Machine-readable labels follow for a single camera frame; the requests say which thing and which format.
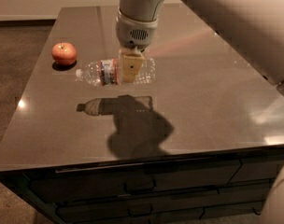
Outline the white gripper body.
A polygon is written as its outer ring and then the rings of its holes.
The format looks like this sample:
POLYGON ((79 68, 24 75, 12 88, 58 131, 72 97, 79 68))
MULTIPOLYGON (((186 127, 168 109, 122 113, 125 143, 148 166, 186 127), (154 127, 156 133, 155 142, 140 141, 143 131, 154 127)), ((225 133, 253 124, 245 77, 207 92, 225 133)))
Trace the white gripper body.
POLYGON ((158 27, 158 15, 151 9, 138 11, 120 8, 116 20, 117 38, 121 46, 128 49, 147 48, 158 27))

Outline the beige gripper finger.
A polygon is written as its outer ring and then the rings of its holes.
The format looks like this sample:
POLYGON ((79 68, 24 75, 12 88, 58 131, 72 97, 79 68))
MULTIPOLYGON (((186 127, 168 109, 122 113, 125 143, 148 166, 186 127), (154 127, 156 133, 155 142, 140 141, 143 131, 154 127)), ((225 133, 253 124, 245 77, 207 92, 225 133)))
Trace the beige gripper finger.
POLYGON ((126 48, 126 47, 120 47, 119 49, 119 55, 121 57, 123 56, 130 56, 130 57, 142 57, 142 52, 137 48, 126 48))
POLYGON ((122 81, 133 83, 144 62, 143 56, 124 54, 121 56, 122 81))

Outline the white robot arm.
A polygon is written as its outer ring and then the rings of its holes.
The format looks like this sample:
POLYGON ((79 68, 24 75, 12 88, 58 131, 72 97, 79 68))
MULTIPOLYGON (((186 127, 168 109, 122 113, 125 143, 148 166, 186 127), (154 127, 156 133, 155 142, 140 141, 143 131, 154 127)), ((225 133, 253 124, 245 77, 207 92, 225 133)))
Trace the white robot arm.
MULTIPOLYGON (((164 0, 120 0, 122 53, 145 49, 164 0)), ((180 0, 284 96, 284 0, 180 0)))

